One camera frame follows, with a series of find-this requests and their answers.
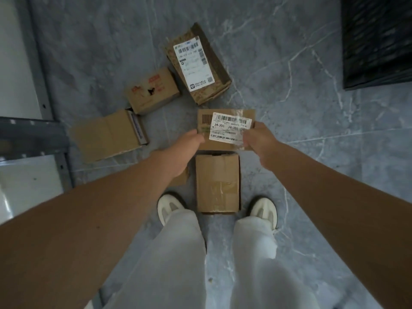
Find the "cardboard box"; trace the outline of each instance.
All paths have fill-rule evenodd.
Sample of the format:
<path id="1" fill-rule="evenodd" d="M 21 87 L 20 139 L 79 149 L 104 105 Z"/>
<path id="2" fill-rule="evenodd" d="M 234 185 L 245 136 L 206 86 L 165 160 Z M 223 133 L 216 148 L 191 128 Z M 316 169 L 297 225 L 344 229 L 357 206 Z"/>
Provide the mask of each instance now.
<path id="1" fill-rule="evenodd" d="M 210 127 L 213 113 L 220 113 L 232 116 L 240 116 L 252 119 L 252 128 L 255 124 L 254 109 L 198 109 L 197 111 L 197 131 L 205 135 L 205 142 L 199 146 L 199 150 L 209 151 L 236 151 L 252 150 L 250 147 L 242 147 L 231 143 L 224 143 L 215 140 L 209 140 Z"/>
<path id="2" fill-rule="evenodd" d="M 177 46 L 179 44 L 184 46 L 181 48 L 181 50 L 183 50 L 182 54 L 187 53 L 189 54 L 189 56 L 178 56 L 176 54 L 174 46 Z M 180 78 L 185 83 L 186 88 L 188 88 L 191 96 L 198 105 L 218 97 L 220 94 L 226 91 L 232 83 L 229 74 L 226 72 L 222 63 L 219 61 L 216 53 L 213 51 L 208 39 L 206 38 L 206 35 L 204 34 L 198 23 L 195 23 L 192 28 L 190 28 L 190 30 L 184 35 L 171 40 L 165 47 L 165 51 L 170 62 L 175 67 Z M 189 67 L 192 74 L 190 75 L 191 79 L 188 84 L 182 69 L 186 65 L 188 65 L 189 62 L 194 63 L 195 61 L 197 61 L 199 64 L 193 64 L 196 67 Z M 192 70 L 195 68 L 197 69 L 197 72 L 196 74 L 193 74 Z M 204 77 L 199 77 L 200 73 L 202 75 L 204 73 L 203 68 L 207 69 L 207 72 L 211 74 L 211 76 L 207 75 Z"/>
<path id="3" fill-rule="evenodd" d="M 186 167 L 185 170 L 177 177 L 173 178 L 168 187 L 177 187 L 179 185 L 185 185 L 189 178 L 189 167 Z"/>
<path id="4" fill-rule="evenodd" d="M 196 156 L 197 209 L 202 213 L 240 210 L 238 154 Z"/>
<path id="5" fill-rule="evenodd" d="M 127 109 L 75 125 L 69 130 L 69 135 L 76 142 L 86 163 L 119 155 L 149 143 L 139 117 Z"/>
<path id="6" fill-rule="evenodd" d="M 133 111 L 144 115 L 167 104 L 180 92 L 169 69 L 163 67 L 140 83 L 128 87 L 125 94 Z"/>

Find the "pant leg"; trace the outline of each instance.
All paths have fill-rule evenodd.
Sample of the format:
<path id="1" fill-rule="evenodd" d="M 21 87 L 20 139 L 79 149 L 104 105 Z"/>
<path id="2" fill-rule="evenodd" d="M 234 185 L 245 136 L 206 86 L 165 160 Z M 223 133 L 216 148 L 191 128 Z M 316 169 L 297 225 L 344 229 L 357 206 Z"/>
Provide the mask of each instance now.
<path id="1" fill-rule="evenodd" d="M 237 221 L 232 248 L 236 281 L 231 308 L 319 309 L 313 293 L 275 260 L 277 244 L 269 221 Z"/>
<path id="2" fill-rule="evenodd" d="M 175 210 L 106 307 L 204 309 L 205 256 L 205 242 L 195 213 Z"/>

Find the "person's right hand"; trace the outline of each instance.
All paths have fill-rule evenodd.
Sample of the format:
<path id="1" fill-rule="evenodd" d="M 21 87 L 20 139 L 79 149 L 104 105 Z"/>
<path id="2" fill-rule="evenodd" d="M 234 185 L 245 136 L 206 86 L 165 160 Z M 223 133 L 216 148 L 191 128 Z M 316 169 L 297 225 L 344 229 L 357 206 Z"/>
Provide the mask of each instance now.
<path id="1" fill-rule="evenodd" d="M 256 121 L 255 128 L 243 131 L 243 143 L 245 147 L 250 146 L 254 150 L 261 165 L 267 168 L 268 158 L 273 155 L 280 142 L 263 122 Z"/>

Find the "white sneaker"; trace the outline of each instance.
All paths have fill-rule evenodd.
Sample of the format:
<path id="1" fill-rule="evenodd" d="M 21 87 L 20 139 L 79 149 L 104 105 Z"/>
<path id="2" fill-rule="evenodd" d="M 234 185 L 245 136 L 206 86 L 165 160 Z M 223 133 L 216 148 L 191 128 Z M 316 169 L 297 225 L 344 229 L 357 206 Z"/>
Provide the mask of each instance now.
<path id="1" fill-rule="evenodd" d="M 172 211 L 184 209 L 182 203 L 172 194 L 163 194 L 157 201 L 157 214 L 160 222 L 165 225 L 170 218 Z"/>
<path id="2" fill-rule="evenodd" d="M 258 198 L 253 204 L 250 216 L 268 220 L 272 231 L 278 224 L 278 213 L 275 204 L 267 197 Z"/>

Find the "forearm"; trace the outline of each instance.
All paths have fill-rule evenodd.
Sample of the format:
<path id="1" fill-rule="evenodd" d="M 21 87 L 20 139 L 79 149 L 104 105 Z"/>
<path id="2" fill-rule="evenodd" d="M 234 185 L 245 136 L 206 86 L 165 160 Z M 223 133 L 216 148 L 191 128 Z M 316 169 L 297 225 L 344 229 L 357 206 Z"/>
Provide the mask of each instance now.
<path id="1" fill-rule="evenodd" d="M 83 308 L 171 181 L 169 164 L 155 154 L 0 226 L 4 307 Z"/>
<path id="2" fill-rule="evenodd" d="M 333 249 L 384 307 L 412 301 L 412 205 L 277 143 L 266 158 Z"/>

